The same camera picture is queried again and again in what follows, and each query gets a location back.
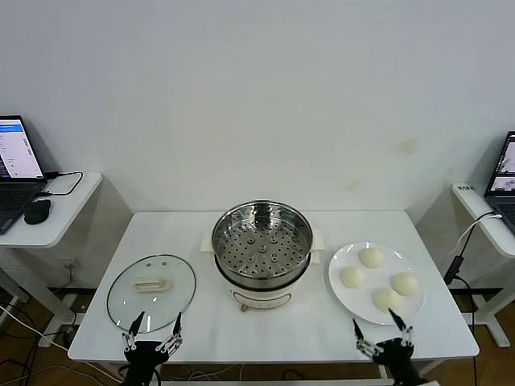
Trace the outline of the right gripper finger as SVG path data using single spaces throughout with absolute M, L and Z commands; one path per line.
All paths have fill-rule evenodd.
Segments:
M 388 309 L 393 321 L 395 322 L 398 329 L 401 331 L 401 345 L 412 346 L 412 333 L 413 327 L 407 326 L 401 316 L 397 315 L 391 308 Z
M 364 354 L 367 357 L 374 357 L 379 354 L 378 347 L 367 341 L 357 324 L 356 320 L 353 319 L 353 326 L 354 326 L 354 334 L 356 337 L 356 348 L 358 351 L 360 351 L 362 354 Z

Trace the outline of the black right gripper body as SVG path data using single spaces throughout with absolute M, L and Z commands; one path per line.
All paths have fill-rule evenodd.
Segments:
M 413 344 L 402 345 L 401 339 L 390 339 L 377 343 L 376 347 L 373 361 L 388 368 L 394 385 L 415 386 L 427 383 L 411 362 Z

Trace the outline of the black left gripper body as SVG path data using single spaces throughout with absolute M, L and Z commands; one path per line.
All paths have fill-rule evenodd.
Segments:
M 168 361 L 168 353 L 160 348 L 160 342 L 137 341 L 133 346 L 125 347 L 123 353 L 127 361 L 122 367 L 126 370 L 123 385 L 150 385 L 152 380 L 156 380 L 157 385 L 162 384 L 157 367 Z

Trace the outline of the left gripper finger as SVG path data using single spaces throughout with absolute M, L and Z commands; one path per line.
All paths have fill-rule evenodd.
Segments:
M 182 313 L 179 312 L 175 320 L 171 335 L 158 346 L 158 352 L 167 355 L 173 355 L 183 343 L 182 331 Z
M 124 351 L 134 351 L 136 349 L 136 336 L 139 332 L 144 315 L 145 311 L 142 311 L 138 315 L 138 317 L 130 324 L 129 330 L 122 334 L 122 338 L 125 340 L 126 343 Z

